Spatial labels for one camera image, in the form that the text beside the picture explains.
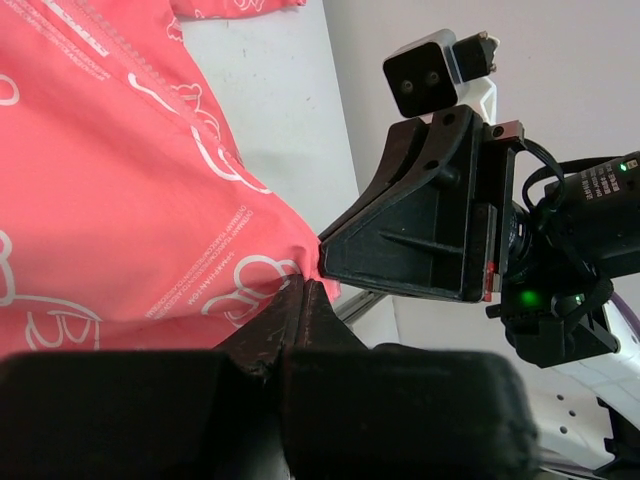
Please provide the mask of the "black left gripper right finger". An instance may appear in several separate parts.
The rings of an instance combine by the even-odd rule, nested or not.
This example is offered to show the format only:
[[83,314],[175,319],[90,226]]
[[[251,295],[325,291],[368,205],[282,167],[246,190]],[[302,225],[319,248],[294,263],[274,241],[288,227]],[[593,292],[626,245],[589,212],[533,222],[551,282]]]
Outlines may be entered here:
[[492,352],[365,346],[322,284],[301,288],[282,353],[282,441],[297,479],[531,479],[524,384]]

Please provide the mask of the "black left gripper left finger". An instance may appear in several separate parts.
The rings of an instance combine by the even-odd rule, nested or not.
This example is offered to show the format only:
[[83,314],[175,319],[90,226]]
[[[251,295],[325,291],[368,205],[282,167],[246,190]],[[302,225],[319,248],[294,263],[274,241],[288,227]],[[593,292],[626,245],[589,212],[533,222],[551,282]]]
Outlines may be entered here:
[[227,344],[33,352],[1,363],[5,479],[286,479],[264,394],[303,280]]

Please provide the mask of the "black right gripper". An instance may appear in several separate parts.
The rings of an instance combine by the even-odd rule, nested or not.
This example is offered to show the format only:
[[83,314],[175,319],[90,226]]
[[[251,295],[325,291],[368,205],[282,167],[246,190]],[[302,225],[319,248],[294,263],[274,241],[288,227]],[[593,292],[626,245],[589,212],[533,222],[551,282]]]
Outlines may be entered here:
[[[468,106],[392,125],[378,169],[356,202],[320,236],[320,271],[362,289],[478,302],[483,260],[472,246],[482,119]],[[639,154],[542,164],[508,223],[501,320],[518,357],[540,368],[616,353],[606,322],[613,281],[639,271]]]

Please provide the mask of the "pink bear print jacket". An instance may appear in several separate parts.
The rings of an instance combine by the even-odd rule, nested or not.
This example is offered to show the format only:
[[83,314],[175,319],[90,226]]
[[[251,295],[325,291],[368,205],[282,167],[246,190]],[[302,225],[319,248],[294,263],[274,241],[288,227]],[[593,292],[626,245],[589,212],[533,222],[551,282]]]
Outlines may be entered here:
[[1,352],[212,347],[319,241],[244,167],[180,21],[285,1],[1,5]]

